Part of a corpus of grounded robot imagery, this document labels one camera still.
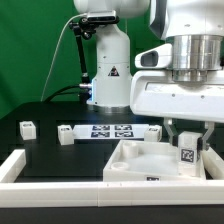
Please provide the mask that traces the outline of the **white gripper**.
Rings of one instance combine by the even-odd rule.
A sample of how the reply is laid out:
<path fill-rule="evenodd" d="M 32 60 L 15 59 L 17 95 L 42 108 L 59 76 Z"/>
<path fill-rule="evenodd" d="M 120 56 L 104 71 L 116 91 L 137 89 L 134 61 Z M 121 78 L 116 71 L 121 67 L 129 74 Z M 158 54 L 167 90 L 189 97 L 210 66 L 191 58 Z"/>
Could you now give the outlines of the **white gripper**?
<path fill-rule="evenodd" d="M 208 150 L 215 123 L 224 123 L 224 70 L 209 71 L 205 82 L 175 82 L 170 70 L 171 44 L 163 44 L 135 57 L 130 107 L 134 114 L 164 117 L 169 143 L 178 146 L 172 118 L 206 121 L 197 149 Z"/>

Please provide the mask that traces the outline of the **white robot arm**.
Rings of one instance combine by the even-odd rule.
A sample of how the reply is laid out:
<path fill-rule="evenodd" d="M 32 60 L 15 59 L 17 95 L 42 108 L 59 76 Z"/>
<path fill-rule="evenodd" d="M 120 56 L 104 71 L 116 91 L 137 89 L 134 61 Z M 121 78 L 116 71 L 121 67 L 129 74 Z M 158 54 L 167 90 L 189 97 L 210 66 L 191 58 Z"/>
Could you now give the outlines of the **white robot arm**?
<path fill-rule="evenodd" d="M 180 143 L 172 120 L 197 120 L 207 131 L 203 147 L 224 123 L 224 0 L 73 0 L 82 17 L 81 35 L 97 36 L 97 74 L 88 103 L 106 111 L 130 107 L 138 115 L 162 117 L 173 145 Z M 165 43 L 135 57 L 130 74 L 129 38 L 120 18 L 150 13 L 150 30 Z"/>

